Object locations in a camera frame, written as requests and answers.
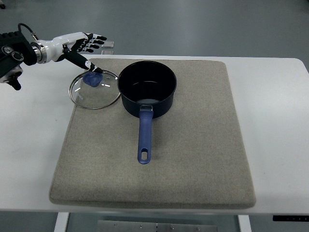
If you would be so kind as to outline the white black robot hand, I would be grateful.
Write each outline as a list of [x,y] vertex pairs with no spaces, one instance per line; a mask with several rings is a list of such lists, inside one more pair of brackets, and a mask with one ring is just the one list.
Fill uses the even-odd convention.
[[37,49],[37,62],[40,64],[66,59],[84,70],[103,73],[101,68],[80,53],[92,53],[95,49],[99,49],[106,40],[107,38],[101,35],[76,32],[55,37],[50,41],[35,40],[31,46]]

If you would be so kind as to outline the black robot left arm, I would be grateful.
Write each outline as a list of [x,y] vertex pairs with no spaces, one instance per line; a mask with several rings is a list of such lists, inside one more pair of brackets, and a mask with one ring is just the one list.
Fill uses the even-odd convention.
[[42,55],[39,49],[25,38],[21,28],[28,29],[34,39],[37,39],[33,30],[24,23],[19,23],[17,27],[17,31],[0,35],[0,82],[20,90],[18,77],[23,72],[20,65],[22,63],[28,66],[34,65]]

